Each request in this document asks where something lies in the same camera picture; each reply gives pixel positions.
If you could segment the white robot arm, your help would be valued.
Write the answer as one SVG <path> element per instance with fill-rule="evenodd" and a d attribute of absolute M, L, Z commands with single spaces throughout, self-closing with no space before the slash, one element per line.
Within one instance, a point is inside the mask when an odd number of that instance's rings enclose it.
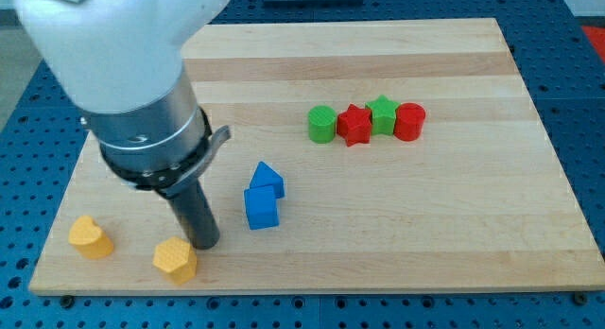
<path fill-rule="evenodd" d="M 13 0 L 111 170 L 144 189 L 178 181 L 210 136 L 182 47 L 231 0 Z"/>

